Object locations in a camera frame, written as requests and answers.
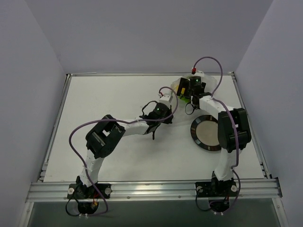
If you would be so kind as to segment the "clear plastic bag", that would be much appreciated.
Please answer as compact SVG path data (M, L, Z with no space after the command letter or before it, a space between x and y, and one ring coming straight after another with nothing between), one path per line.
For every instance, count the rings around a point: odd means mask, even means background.
M192 105L193 110L201 109L209 113L215 122L218 122L218 113L221 107L213 99L213 93L209 89L217 85L217 81L204 73L197 75L187 74L174 81L170 88L172 96L184 99Z

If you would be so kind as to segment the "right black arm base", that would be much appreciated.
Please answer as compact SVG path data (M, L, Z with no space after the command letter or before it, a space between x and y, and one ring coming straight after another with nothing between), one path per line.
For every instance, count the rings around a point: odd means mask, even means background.
M195 187L195 203L197 208L202 212L213 211L214 214L223 215L232 207L230 198L234 197L237 199L239 196L239 189L233 180L223 183L214 183L210 181L195 182ZM198 204L198 198L206 198L208 207L202 208Z

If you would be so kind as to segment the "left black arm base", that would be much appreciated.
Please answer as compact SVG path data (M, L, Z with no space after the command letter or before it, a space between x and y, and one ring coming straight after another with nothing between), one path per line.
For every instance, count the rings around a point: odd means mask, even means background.
M84 216L96 216L99 202L97 200L102 199L107 205L106 199L110 198L112 192L111 184L108 183L97 183L96 187L101 192L102 196L98 193L94 186L87 188L86 186L80 184L70 184L67 192L67 203L65 205L66 213L71 217ZM77 203L77 213L70 213L68 211L68 204L70 201L76 201Z

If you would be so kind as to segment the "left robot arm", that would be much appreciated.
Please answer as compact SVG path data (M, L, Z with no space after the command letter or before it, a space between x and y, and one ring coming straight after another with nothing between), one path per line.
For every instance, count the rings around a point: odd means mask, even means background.
M130 135L155 134L162 124L171 124L173 119L171 101L157 101L149 114L128 121L116 121L106 115L86 135L87 155L76 184L89 188L98 182L98 174L104 159L109 156L122 137Z

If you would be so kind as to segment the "green fake melon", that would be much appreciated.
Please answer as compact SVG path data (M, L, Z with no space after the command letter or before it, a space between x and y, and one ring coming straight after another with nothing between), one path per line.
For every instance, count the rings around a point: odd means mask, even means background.
M184 97L184 96L180 96L179 97L180 100L186 102L186 103L190 103L190 98Z

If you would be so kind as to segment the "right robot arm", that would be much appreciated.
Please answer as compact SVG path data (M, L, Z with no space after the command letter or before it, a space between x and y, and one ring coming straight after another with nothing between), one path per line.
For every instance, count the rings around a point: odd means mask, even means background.
M244 108L234 108L205 92L206 83L200 76L181 78L177 95L190 100L194 109L201 109L217 120L217 138L221 147L219 164L214 170L218 182L233 180L242 150L251 141L250 126Z

